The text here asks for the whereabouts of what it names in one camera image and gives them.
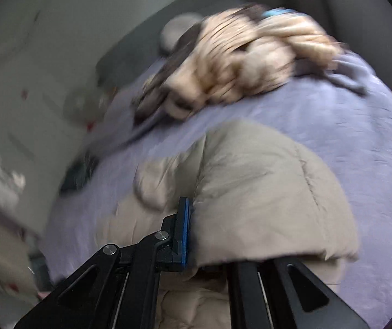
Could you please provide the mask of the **beige quilted puffer jacket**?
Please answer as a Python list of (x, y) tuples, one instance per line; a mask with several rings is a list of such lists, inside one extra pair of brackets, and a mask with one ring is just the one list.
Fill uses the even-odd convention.
[(157, 328), (229, 328), (222, 263), (298, 256), (336, 291), (358, 257), (357, 225), (334, 173), (304, 145), (247, 120), (221, 123), (186, 151), (138, 165), (97, 244), (138, 243), (182, 197), (195, 209), (190, 265), (162, 276)]

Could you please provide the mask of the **dark green fringed scarf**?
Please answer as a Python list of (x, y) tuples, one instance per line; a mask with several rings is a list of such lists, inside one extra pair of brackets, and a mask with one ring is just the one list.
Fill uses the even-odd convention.
[(67, 195), (81, 190), (91, 179), (98, 165), (99, 159), (90, 152), (85, 152), (74, 159), (61, 182), (59, 195)]

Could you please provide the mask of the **dark olive garment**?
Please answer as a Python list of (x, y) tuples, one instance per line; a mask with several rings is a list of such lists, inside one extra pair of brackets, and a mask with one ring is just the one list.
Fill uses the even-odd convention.
[(258, 92), (262, 79), (246, 60), (264, 11), (261, 4), (226, 9), (187, 30), (133, 99), (134, 124), (159, 109), (184, 120), (210, 103), (235, 103)]

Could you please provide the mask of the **lavender fuzzy bed blanket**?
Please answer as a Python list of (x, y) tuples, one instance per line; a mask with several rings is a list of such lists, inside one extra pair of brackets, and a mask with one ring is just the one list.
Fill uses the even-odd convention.
[(302, 75), (262, 96), (209, 106), (183, 123), (155, 120), (132, 128), (131, 98), (144, 77), (120, 90), (104, 120), (84, 139), (99, 165), (83, 189), (54, 204), (40, 248), (50, 278), (69, 276), (96, 252), (96, 226), (130, 191), (146, 158), (186, 150), (207, 129), (247, 118), (278, 129), (321, 157), (337, 175), (360, 233), (360, 260), (341, 296), (371, 328), (392, 317), (392, 92), (355, 53), (330, 76)]

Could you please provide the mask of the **cream striped crumpled garment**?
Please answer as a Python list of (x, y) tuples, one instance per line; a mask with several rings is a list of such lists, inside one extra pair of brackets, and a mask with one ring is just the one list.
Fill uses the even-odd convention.
[(163, 108), (184, 120), (208, 104), (230, 104), (286, 84), (295, 62), (334, 70), (337, 40), (309, 15), (291, 9), (236, 8), (202, 21), (195, 45), (161, 88)]

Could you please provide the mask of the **white drawer cabinet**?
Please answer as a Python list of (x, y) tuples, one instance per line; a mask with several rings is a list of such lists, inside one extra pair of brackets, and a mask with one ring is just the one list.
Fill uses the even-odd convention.
[(37, 234), (85, 133), (63, 104), (90, 70), (87, 43), (71, 7), (0, 11), (0, 213)]

